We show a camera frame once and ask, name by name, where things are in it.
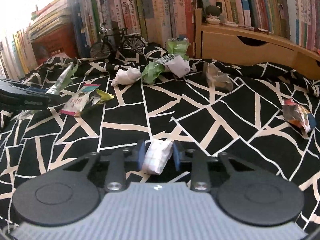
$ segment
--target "white tissue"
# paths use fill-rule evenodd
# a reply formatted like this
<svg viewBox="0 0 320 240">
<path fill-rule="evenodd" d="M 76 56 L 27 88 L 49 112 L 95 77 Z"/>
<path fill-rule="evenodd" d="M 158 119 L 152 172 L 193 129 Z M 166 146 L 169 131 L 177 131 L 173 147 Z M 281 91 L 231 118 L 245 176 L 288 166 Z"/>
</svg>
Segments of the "white tissue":
<svg viewBox="0 0 320 240">
<path fill-rule="evenodd" d="M 172 141 L 152 140 L 142 165 L 146 174 L 160 175 L 172 155 Z"/>
<path fill-rule="evenodd" d="M 111 86 L 120 85 L 130 85 L 135 83 L 141 76 L 140 70 L 137 68 L 128 68 L 127 71 L 119 69 L 115 79 L 111 80 Z"/>
</svg>

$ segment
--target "toy bicycle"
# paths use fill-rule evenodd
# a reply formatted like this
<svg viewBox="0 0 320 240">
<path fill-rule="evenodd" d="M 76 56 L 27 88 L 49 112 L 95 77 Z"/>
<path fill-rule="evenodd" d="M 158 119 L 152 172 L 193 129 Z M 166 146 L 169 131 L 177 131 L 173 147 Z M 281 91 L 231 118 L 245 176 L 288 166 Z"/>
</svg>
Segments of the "toy bicycle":
<svg viewBox="0 0 320 240">
<path fill-rule="evenodd" d="M 104 27 L 105 23 L 100 24 L 101 40 L 94 43 L 90 48 L 90 57 L 105 57 L 112 51 L 131 51 L 138 54 L 142 54 L 143 47 L 147 45 L 147 42 L 140 36 L 139 33 L 127 34 L 128 28 L 111 28 Z M 107 34 L 109 31 L 116 31 L 112 34 Z M 120 45 L 114 48 L 108 37 L 120 35 Z"/>
</svg>

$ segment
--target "drawer handle cutout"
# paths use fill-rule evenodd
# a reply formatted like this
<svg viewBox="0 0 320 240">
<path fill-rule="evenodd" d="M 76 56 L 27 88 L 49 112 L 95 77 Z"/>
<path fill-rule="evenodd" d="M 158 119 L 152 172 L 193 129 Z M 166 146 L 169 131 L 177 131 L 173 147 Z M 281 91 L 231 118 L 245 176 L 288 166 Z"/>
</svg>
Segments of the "drawer handle cutout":
<svg viewBox="0 0 320 240">
<path fill-rule="evenodd" d="M 242 43 L 244 43 L 245 45 L 248 45 L 248 46 L 257 47 L 257 46 L 262 46 L 267 43 L 266 41 L 260 41 L 260 40 L 242 37 L 242 36 L 238 36 L 238 35 L 237 35 L 237 37 Z"/>
</svg>

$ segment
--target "bicycle wheel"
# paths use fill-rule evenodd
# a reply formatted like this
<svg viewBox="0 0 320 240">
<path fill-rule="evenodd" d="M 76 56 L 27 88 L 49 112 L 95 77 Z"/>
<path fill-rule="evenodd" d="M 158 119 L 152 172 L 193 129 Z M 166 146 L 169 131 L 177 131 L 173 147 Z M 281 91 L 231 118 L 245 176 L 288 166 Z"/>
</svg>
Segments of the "bicycle wheel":
<svg viewBox="0 0 320 240">
<path fill-rule="evenodd" d="M 101 42 L 94 43 L 90 48 L 90 57 L 105 57 L 111 53 L 109 44 L 105 43 L 102 48 Z"/>
<path fill-rule="evenodd" d="M 139 36 L 126 37 L 122 43 L 122 49 L 125 51 L 134 51 L 138 54 L 143 54 L 145 43 Z"/>
</svg>

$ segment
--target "bed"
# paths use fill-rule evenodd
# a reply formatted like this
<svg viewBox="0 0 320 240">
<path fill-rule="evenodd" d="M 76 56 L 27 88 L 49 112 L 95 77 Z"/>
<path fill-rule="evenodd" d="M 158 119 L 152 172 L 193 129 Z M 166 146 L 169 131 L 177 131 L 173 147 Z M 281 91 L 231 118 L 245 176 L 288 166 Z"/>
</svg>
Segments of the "bed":
<svg viewBox="0 0 320 240">
<path fill-rule="evenodd" d="M 115 95 L 81 118 L 60 114 L 62 105 L 40 111 L 25 120 L 1 111 L 0 227 L 21 222 L 12 206 L 12 194 L 23 182 L 59 167 L 88 152 L 108 154 L 134 146 L 140 139 L 179 140 L 187 148 L 216 156 L 228 151 L 278 176 L 293 181 L 305 195 L 297 224 L 312 232 L 320 223 L 317 180 L 320 178 L 319 81 L 310 80 L 290 67 L 261 63 L 230 65 L 215 60 L 190 59 L 191 72 L 184 78 L 164 73 L 154 85 L 141 80 L 132 85 L 111 86 L 118 69 L 144 69 L 148 61 L 166 55 L 147 46 L 144 55 L 113 53 L 105 62 L 85 59 L 61 92 L 66 102 L 84 83 L 100 84 Z M 48 88 L 62 73 L 57 63 L 70 59 L 53 57 L 29 73 L 24 82 Z M 204 61 L 213 62 L 233 82 L 232 93 L 210 89 L 203 78 Z M 302 136 L 282 116 L 281 101 L 292 97 L 314 114 L 317 127 Z M 129 171 L 127 180 L 176 182 L 190 180 L 188 172 L 175 171 L 169 160 L 161 175 Z"/>
</svg>

